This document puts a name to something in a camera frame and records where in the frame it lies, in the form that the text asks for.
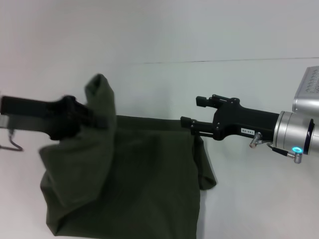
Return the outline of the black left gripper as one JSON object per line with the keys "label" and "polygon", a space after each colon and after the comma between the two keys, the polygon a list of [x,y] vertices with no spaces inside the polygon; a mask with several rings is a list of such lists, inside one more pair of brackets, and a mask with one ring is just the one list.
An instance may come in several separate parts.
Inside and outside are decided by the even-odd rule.
{"label": "black left gripper", "polygon": [[37,131],[49,135],[51,140],[74,136],[80,123],[93,128],[108,128],[104,116],[80,104],[74,96],[64,96],[54,102],[2,96],[0,115],[7,117],[4,128]]}

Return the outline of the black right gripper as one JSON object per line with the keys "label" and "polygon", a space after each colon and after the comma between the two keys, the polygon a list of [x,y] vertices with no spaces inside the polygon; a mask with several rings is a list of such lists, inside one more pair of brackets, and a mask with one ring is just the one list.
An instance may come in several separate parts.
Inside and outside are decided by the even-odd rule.
{"label": "black right gripper", "polygon": [[215,140],[223,140],[229,135],[254,137],[248,132],[243,132],[242,129],[244,129],[261,133],[263,140],[273,140],[274,129],[279,118],[277,113],[248,109],[240,105],[238,98],[219,95],[212,95],[209,98],[197,96],[196,105],[203,108],[215,108],[217,111],[212,123],[181,117],[181,127],[190,130],[192,135],[210,137]]}

